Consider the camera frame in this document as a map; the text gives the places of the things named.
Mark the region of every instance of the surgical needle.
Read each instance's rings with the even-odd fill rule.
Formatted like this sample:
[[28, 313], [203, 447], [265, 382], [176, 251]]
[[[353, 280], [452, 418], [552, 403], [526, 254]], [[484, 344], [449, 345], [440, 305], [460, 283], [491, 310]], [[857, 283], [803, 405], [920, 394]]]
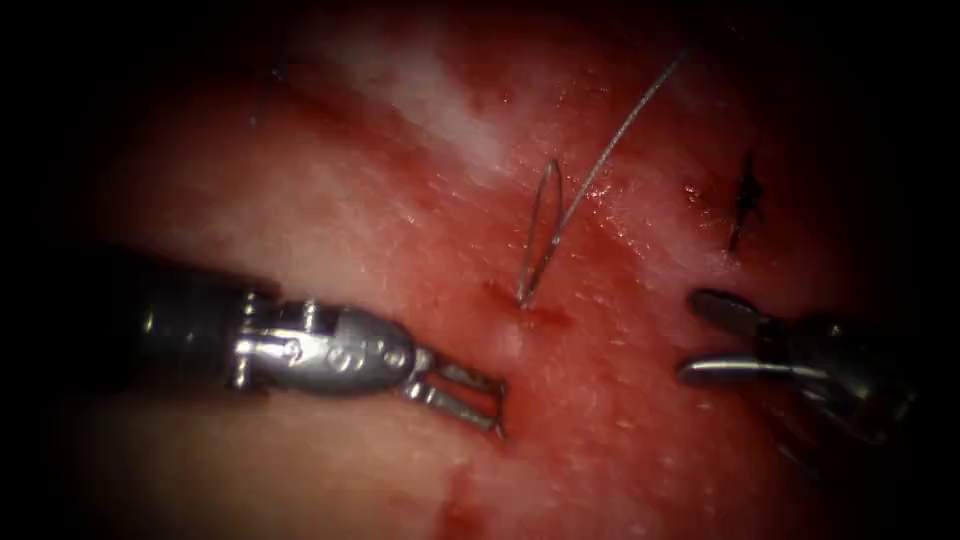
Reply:
[[[533, 220], [530, 223], [530, 234], [528, 235], [528, 242], [525, 247], [524, 259], [523, 259], [523, 264], [520, 272], [520, 285], [517, 288], [517, 303], [521, 308], [527, 307], [530, 304], [530, 302], [533, 300], [533, 295], [540, 284], [540, 279], [543, 276], [543, 272], [544, 270], [546, 270], [547, 265], [550, 262], [550, 259], [553, 258], [553, 254], [556, 251], [557, 246], [560, 244], [560, 237], [561, 237], [561, 234], [563, 233], [564, 227], [566, 227], [567, 223], [569, 223], [570, 219], [573, 217], [573, 212], [577, 209], [577, 206], [580, 205], [580, 201], [583, 199], [584, 195], [587, 193], [587, 190], [590, 189], [590, 185], [596, 179], [597, 174], [600, 172], [600, 169], [603, 167], [604, 163], [606, 163], [607, 158], [610, 157], [610, 153], [613, 151], [613, 148], [617, 145], [617, 143], [620, 142], [620, 139], [623, 138], [624, 133], [626, 133], [627, 129], [630, 127], [633, 121], [637, 118], [637, 115], [640, 114], [640, 110], [643, 109], [644, 106], [646, 106], [647, 102], [649, 102], [650, 99], [654, 96], [654, 94], [657, 93], [657, 90], [659, 90], [660, 87], [663, 86], [663, 83], [666, 82], [668, 78], [670, 78], [670, 75], [673, 74], [673, 72], [676, 70], [677, 66], [680, 64], [680, 62], [683, 60], [686, 54], [687, 54], [686, 49], [680, 51], [680, 54], [678, 54], [677, 57], [674, 58], [673, 62], [671, 62], [666, 67], [666, 69], [663, 70], [660, 76], [657, 77], [657, 80], [655, 80], [653, 84], [651, 84], [650, 87], [647, 88], [647, 91], [644, 92], [643, 95], [640, 97], [640, 101], [637, 102], [637, 104], [633, 107], [633, 110], [630, 111], [630, 114], [627, 115], [627, 118], [623, 121], [623, 124], [620, 125], [620, 129], [617, 130], [613, 138], [607, 144], [606, 148], [604, 148], [603, 152], [601, 152], [600, 157], [599, 159], [597, 159], [597, 162], [594, 164], [593, 168], [590, 169], [590, 172], [587, 174], [586, 179], [583, 181], [583, 185], [580, 186], [580, 190], [577, 191], [576, 196], [574, 196], [573, 201], [570, 203], [570, 207], [567, 208], [567, 211], [562, 215], [562, 217], [560, 217], [557, 220], [557, 224], [556, 224], [556, 227], [554, 228], [554, 233], [553, 233], [552, 239], [550, 240], [550, 244], [547, 245], [546, 251], [544, 252], [543, 256], [540, 258], [539, 262], [537, 262], [537, 265], [533, 268], [533, 272], [530, 273], [530, 269], [528, 268], [528, 262], [529, 262], [530, 250], [533, 249], [531, 244], [532, 244], [532, 238], [533, 238], [533, 229], [537, 226], [536, 216], [540, 206], [539, 200], [540, 200], [540, 197], [542, 196], [543, 184], [549, 180], [550, 170], [556, 166], [555, 162], [551, 160], [550, 164], [548, 165], [548, 170], [544, 172], [543, 177], [540, 180], [540, 187], [537, 189], [537, 202], [534, 204]], [[526, 281], [526, 277], [528, 274], [530, 275], [529, 282]]]

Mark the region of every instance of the curved needle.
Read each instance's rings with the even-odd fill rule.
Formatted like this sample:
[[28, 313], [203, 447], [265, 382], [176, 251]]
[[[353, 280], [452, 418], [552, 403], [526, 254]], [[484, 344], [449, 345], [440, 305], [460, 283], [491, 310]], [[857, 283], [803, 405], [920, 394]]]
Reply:
[[[545, 183], [544, 179], [540, 181], [540, 187], [537, 189], [537, 202], [534, 204], [534, 214], [533, 221], [530, 225], [530, 233], [527, 235], [528, 245], [527, 252], [524, 255], [523, 267], [520, 272], [520, 286], [517, 289], [517, 303], [520, 307], [526, 307], [533, 300], [533, 295], [537, 290], [537, 287], [540, 284], [540, 278], [543, 275], [543, 272], [546, 270], [547, 265], [550, 263], [550, 259], [553, 258], [554, 252], [557, 250], [557, 246], [560, 244], [560, 237], [563, 233], [564, 227], [567, 226], [567, 223], [570, 222], [570, 219], [573, 217], [573, 212], [577, 209], [577, 206], [580, 205], [580, 201], [583, 200], [584, 195], [586, 195], [587, 190], [590, 189], [590, 185], [593, 184], [593, 181], [596, 179], [597, 175], [600, 173], [600, 169], [603, 168], [604, 163], [607, 162], [607, 158], [610, 157], [610, 153], [613, 151], [613, 148], [620, 142], [620, 139], [623, 138], [624, 133], [627, 132], [627, 128], [633, 124], [633, 121], [636, 120], [637, 115], [640, 114], [640, 110], [646, 106], [647, 102], [657, 93], [657, 90], [663, 86], [663, 83], [666, 82], [670, 75], [677, 69], [677, 66], [680, 64], [680, 61], [686, 56], [686, 49], [680, 51], [680, 54], [660, 73], [660, 76], [657, 77], [657, 80], [653, 81], [653, 84], [647, 88], [647, 91], [643, 93], [640, 97], [640, 101], [633, 107], [633, 110], [630, 111], [630, 114], [627, 115], [627, 118], [623, 121], [623, 124], [620, 125], [620, 129], [613, 135], [613, 138], [610, 139], [610, 142], [607, 143], [606, 148], [603, 149], [603, 152], [600, 153], [600, 157], [597, 159], [597, 162], [593, 165], [593, 168], [590, 169], [590, 172], [587, 173], [586, 179], [583, 181], [583, 185], [580, 186], [580, 190], [577, 191], [576, 196], [573, 198], [573, 202], [570, 203], [570, 207], [567, 208], [567, 211], [560, 217], [557, 221], [556, 229], [554, 230], [553, 238], [550, 240], [550, 244], [547, 245], [547, 249], [544, 251], [543, 256], [540, 258], [540, 261], [534, 267], [533, 272], [529, 270], [529, 243], [532, 242], [533, 238], [533, 229], [536, 227], [536, 217], [537, 211], [539, 210], [539, 199], [542, 196], [542, 187]], [[550, 164], [547, 166], [547, 170], [544, 171], [544, 178], [548, 177], [550, 170], [554, 167], [553, 164], [555, 161], [551, 160]]]

